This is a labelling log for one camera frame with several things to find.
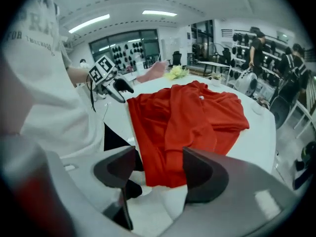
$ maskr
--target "pink cloth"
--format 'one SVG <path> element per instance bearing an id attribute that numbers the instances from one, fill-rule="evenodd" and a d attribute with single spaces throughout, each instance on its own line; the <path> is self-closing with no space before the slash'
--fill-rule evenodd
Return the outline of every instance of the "pink cloth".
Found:
<path id="1" fill-rule="evenodd" d="M 166 62 L 155 62 L 150 69 L 148 69 L 147 73 L 143 76 L 139 76 L 136 78 L 140 83 L 151 81 L 157 78 L 160 78 L 164 74 L 164 70 L 167 66 Z"/>

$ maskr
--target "ceiling light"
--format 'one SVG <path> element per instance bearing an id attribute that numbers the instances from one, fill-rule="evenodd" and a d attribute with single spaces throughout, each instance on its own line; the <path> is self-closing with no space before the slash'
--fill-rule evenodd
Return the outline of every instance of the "ceiling light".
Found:
<path id="1" fill-rule="evenodd" d="M 110 46 L 107 45 L 107 46 L 105 46 L 105 47 L 103 47 L 103 48 L 100 48 L 100 49 L 99 49 L 99 52 L 101 52 L 101 51 L 103 51 L 103 50 L 105 50 L 105 49 L 108 49 L 109 47 L 110 47 Z"/>
<path id="2" fill-rule="evenodd" d="M 135 42 L 135 41 L 140 41 L 140 39 L 132 39 L 132 40 L 129 40 L 128 42 Z"/>
<path id="3" fill-rule="evenodd" d="M 177 15 L 176 13 L 157 11 L 157 10 L 144 10 L 143 14 L 164 15 L 164 16 L 171 16 L 171 17 L 174 17 L 175 15 Z"/>
<path id="4" fill-rule="evenodd" d="M 74 33 L 75 31 L 78 31 L 79 29 L 83 28 L 83 27 L 86 27 L 88 25 L 91 25 L 93 23 L 96 23 L 96 22 L 99 22 L 99 21 L 102 21 L 102 20 L 105 20 L 105 19 L 108 19 L 110 18 L 110 15 L 107 14 L 107 15 L 104 15 L 104 16 L 101 16 L 101 17 L 98 17 L 98 18 L 94 18 L 94 19 L 91 19 L 85 23 L 82 23 L 81 25 L 78 25 L 76 26 L 75 28 L 72 28 L 71 30 L 69 30 L 69 33 Z"/>

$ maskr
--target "red clothing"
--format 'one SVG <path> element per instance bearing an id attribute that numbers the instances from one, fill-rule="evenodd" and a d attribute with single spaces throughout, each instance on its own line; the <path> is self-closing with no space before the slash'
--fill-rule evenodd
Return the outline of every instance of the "red clothing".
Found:
<path id="1" fill-rule="evenodd" d="M 226 155 L 249 128 L 235 94 L 210 91 L 198 81 L 127 102 L 148 186 L 186 184 L 182 147 Z"/>

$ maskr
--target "robotic arm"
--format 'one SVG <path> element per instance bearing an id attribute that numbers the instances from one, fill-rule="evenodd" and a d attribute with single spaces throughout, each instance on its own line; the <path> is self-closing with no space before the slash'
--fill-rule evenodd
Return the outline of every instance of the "robotic arm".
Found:
<path id="1" fill-rule="evenodd" d="M 96 87 L 101 85 L 102 91 L 105 91 L 120 103 L 125 103 L 125 99 L 120 91 L 127 90 L 134 93 L 131 84 L 106 55 L 103 55 L 96 61 L 92 69 L 90 69 L 89 75 Z"/>

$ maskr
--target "ceiling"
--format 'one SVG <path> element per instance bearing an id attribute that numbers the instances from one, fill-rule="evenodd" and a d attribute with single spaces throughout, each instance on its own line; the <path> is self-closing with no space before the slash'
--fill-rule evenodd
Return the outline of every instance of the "ceiling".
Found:
<path id="1" fill-rule="evenodd" d="M 214 18 L 259 18 L 293 31 L 301 29 L 295 13 L 284 0 L 55 0 L 60 7 L 60 32 L 74 44 L 127 30 L 178 27 Z M 144 10 L 177 13 L 175 17 L 143 15 Z M 110 18 L 68 30 L 90 19 Z"/>

